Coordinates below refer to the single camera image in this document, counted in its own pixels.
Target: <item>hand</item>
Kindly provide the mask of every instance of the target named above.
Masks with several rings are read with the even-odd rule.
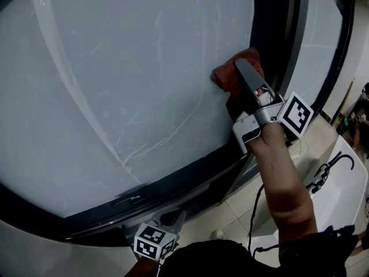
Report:
[[[282,126],[279,123],[264,125],[261,135],[248,142],[247,146],[255,156],[270,155],[278,149],[286,148]]]

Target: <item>person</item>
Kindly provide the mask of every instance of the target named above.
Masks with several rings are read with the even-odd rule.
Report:
[[[355,133],[352,144],[353,150],[356,150],[357,146],[359,145],[361,134],[369,134],[369,120],[367,120],[367,117],[369,117],[369,83],[364,86],[358,105],[359,109],[357,114],[353,113],[355,115],[353,118],[355,121]]]
[[[316,234],[312,200],[285,145],[282,126],[265,125],[261,136],[250,141],[248,147],[256,157],[266,202],[278,228],[281,266],[262,264],[241,244],[225,239],[177,249],[166,258],[159,276],[311,276],[316,271],[322,275],[315,276],[329,276],[331,272],[330,276],[338,276],[336,270],[344,269],[344,261],[355,248],[357,237],[349,244],[342,241],[336,244],[333,237],[316,237],[320,233]],[[295,248],[283,248],[287,244]],[[158,269],[158,262],[142,257],[126,276],[156,276]]]

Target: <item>metal bracket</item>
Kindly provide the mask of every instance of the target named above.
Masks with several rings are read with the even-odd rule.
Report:
[[[285,101],[279,93],[274,93],[271,87],[265,82],[259,73],[255,71],[247,60],[237,59],[235,61],[235,67],[243,77],[248,90],[254,96],[259,107],[259,109],[252,115],[248,115],[245,111],[242,112],[232,128],[242,152],[246,154],[246,144],[260,136],[261,127],[263,125],[279,122],[278,116],[282,112]],[[255,91],[261,87],[267,89],[273,99],[271,104],[264,107],[261,107],[260,101],[255,95]]]

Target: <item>tiled floor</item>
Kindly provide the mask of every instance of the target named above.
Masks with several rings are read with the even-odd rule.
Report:
[[[303,139],[298,140],[289,149],[301,176],[306,175],[311,165],[335,142],[336,138],[336,131],[322,117],[318,116],[310,125]],[[180,247],[196,241],[205,241],[210,237],[211,232],[216,229],[222,229],[228,239],[242,243],[247,247],[250,218],[255,197],[261,184],[261,177],[257,175],[244,188],[228,198],[226,202],[187,222],[180,232]],[[268,218],[268,208],[263,192],[259,200],[254,225],[261,225]],[[360,227],[358,230],[364,230],[367,224],[364,210],[359,213],[357,222],[357,227]],[[369,252],[349,258],[346,263],[348,276],[369,274],[368,257]],[[276,249],[270,252],[257,253],[256,258],[272,266],[279,265]]]

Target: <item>floor tile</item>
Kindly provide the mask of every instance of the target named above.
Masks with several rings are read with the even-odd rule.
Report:
[[[293,162],[296,164],[302,158],[307,151],[309,150],[309,145],[307,141],[301,139],[296,140],[293,142],[292,146],[288,148],[289,154],[291,155],[291,158]]]
[[[228,227],[223,229],[223,232],[228,240],[233,240],[242,244],[245,248],[248,245],[248,232],[242,226],[239,220],[231,223]]]
[[[314,119],[307,129],[303,139],[308,143],[310,152],[318,158],[338,138],[338,133],[320,115]]]
[[[261,176],[257,175],[255,178],[237,193],[226,200],[229,207],[235,213],[237,218],[243,216],[247,211],[254,207],[256,195],[259,188],[262,186]],[[260,199],[265,197],[265,192],[261,193]]]
[[[186,246],[204,241],[210,237],[212,231],[222,230],[235,220],[237,217],[227,203],[218,205],[185,223],[179,233],[178,243],[180,246]]]
[[[241,224],[245,227],[247,231],[250,231],[250,221],[253,214],[253,208],[246,212],[243,216],[239,218]],[[253,230],[256,231],[260,228],[267,220],[271,218],[266,199],[260,199],[253,223]]]
[[[347,268],[347,277],[369,276],[369,257],[358,261],[355,265]]]
[[[366,214],[365,214],[365,211],[363,210],[364,206],[365,205],[363,202],[362,206],[360,207],[360,211],[357,215],[356,221],[355,221],[355,226],[356,226],[355,234],[361,233],[367,227]],[[366,260],[365,263],[368,265],[367,268],[369,268],[369,260],[367,260],[368,258],[369,258],[369,250],[365,250],[357,256],[349,257],[345,263],[345,266],[346,268],[351,268],[351,267],[357,266],[359,263],[362,263],[363,260]]]

